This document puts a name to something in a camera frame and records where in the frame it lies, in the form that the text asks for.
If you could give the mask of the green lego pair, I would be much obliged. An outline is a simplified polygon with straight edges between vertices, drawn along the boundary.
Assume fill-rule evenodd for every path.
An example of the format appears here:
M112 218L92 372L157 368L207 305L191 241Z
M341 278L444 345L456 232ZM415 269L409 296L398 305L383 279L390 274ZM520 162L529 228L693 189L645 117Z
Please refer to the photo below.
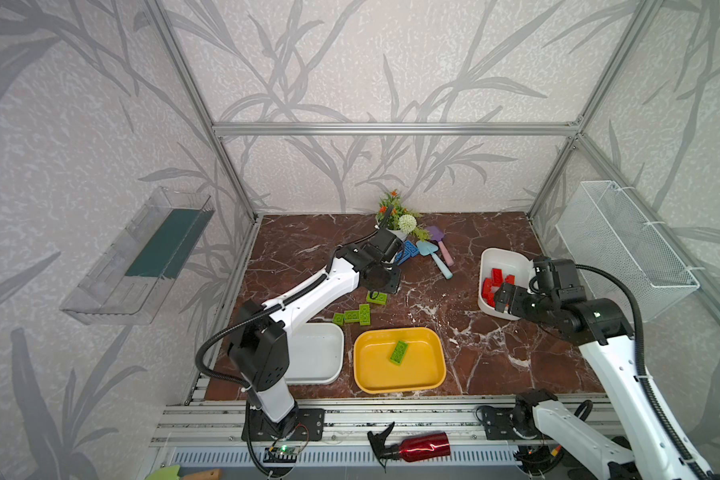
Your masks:
M366 296L366 302L374 305L385 306L387 304L388 295L378 291L370 291Z

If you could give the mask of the green lego row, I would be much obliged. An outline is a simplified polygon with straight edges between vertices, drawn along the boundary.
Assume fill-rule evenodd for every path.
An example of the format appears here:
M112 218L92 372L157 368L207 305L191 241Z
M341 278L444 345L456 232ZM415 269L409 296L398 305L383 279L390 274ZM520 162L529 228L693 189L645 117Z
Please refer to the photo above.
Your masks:
M335 313L332 318L335 325L343 327L346 324L371 325L371 308L369 304L361 304L356 310L347 310Z

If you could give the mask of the red lego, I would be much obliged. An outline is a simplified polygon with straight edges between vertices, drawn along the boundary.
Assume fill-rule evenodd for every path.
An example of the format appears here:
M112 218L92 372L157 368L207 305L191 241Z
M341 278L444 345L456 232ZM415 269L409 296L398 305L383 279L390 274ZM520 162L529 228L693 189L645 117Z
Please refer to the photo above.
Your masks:
M500 287L504 283L503 271L499 268L493 268L491 271L491 283L493 287Z

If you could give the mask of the red lego cluster brick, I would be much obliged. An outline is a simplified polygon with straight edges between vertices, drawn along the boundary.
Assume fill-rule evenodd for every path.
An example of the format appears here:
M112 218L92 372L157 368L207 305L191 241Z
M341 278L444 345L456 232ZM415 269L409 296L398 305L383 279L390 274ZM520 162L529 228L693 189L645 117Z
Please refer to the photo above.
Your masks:
M485 278L481 287L481 298L491 308L495 307L495 295L491 278Z

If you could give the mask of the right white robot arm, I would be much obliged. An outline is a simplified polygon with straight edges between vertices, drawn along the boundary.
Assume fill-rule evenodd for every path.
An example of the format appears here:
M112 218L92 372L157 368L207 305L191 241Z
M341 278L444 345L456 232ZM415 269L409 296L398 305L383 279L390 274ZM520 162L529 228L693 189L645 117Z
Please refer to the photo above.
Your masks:
M495 308L556 330L576 346L604 388L626 434L623 447L552 395L519 396L526 426L557 442L597 479L715 479L673 415L645 361L635 295L616 276L572 260L539 257L528 286L503 283Z

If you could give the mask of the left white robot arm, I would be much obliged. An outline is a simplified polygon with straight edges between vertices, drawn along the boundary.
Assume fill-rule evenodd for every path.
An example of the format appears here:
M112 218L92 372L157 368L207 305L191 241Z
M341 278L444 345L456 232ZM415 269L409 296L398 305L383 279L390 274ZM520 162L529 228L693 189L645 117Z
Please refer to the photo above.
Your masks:
M213 334L197 350L199 373L238 384L248 408L263 415L265 431L284 439L298 424L298 405L285 374L291 337L317 313L362 287L395 294L401 270L395 264L404 241L383 225L355 241L338 245L315 274L265 301L244 303L234 323Z

